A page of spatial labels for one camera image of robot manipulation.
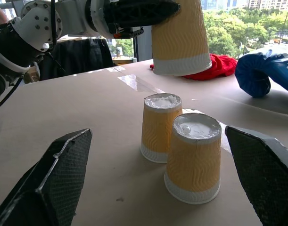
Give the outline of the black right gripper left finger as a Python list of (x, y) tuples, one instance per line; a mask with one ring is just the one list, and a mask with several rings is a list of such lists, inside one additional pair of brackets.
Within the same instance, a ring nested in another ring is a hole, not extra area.
[(54, 140), (0, 205), (0, 226), (69, 226), (83, 189), (91, 129)]

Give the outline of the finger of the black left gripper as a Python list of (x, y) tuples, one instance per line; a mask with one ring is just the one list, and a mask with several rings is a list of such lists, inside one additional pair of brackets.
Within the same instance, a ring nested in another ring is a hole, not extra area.
[(180, 10), (173, 0), (119, 0), (110, 3), (110, 22), (119, 26), (159, 24)]

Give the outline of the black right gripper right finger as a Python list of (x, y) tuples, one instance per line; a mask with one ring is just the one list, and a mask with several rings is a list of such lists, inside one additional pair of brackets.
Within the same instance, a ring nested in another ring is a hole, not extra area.
[(227, 126), (240, 183), (264, 226), (288, 226), (288, 149), (276, 138)]

